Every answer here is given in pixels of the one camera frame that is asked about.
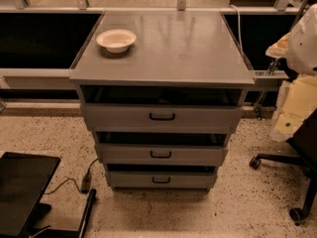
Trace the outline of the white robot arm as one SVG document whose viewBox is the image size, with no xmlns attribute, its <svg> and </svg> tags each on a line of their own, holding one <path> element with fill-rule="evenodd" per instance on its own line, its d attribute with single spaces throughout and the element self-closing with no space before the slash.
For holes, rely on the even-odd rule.
<svg viewBox="0 0 317 238">
<path fill-rule="evenodd" d="M 277 142 L 290 139 L 317 109 L 317 5 L 312 5 L 289 33 L 271 45 L 265 54 L 286 59 L 297 73 L 279 88 L 273 113 L 271 137 Z"/>
</svg>

